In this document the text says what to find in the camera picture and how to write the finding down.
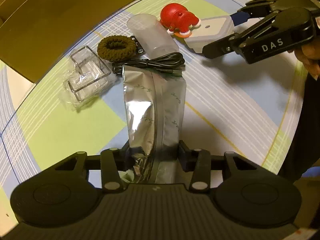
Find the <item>right hand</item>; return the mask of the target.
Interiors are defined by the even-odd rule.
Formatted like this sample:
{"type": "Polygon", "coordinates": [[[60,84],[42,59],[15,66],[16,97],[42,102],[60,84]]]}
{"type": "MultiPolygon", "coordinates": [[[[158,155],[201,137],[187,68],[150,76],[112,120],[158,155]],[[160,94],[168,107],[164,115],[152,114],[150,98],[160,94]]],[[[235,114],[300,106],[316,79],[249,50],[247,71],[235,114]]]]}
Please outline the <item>right hand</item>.
{"type": "Polygon", "coordinates": [[[308,44],[287,51],[294,53],[296,58],[304,65],[308,73],[315,79],[319,79],[320,40],[315,38],[308,44]]]}

